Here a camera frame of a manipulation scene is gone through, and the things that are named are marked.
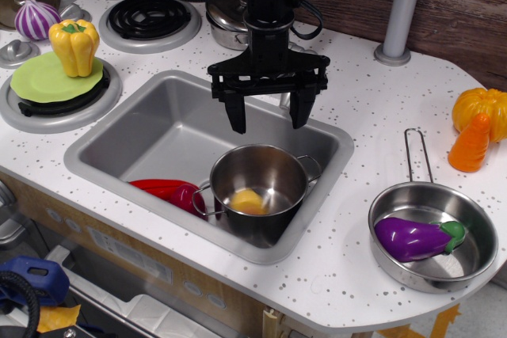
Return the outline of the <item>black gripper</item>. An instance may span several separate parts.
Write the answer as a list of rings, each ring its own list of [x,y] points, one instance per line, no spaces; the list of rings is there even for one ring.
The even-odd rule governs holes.
[[[327,89],[326,68],[330,59],[289,48],[293,17],[274,22],[254,17],[243,20],[248,30],[248,47],[233,59],[208,67],[212,76],[212,96],[224,101],[232,130],[244,134],[244,96],[291,92],[292,127],[303,127],[311,114],[316,93]]]

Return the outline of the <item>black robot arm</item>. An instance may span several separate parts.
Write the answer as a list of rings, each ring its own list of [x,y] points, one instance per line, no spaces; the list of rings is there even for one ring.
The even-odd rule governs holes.
[[[307,123],[317,95],[327,88],[330,59],[289,47],[298,7],[315,11],[306,0],[246,0],[246,50],[208,68],[212,96],[224,103],[231,127],[239,134],[246,131],[247,96],[288,93],[292,126],[298,129]]]

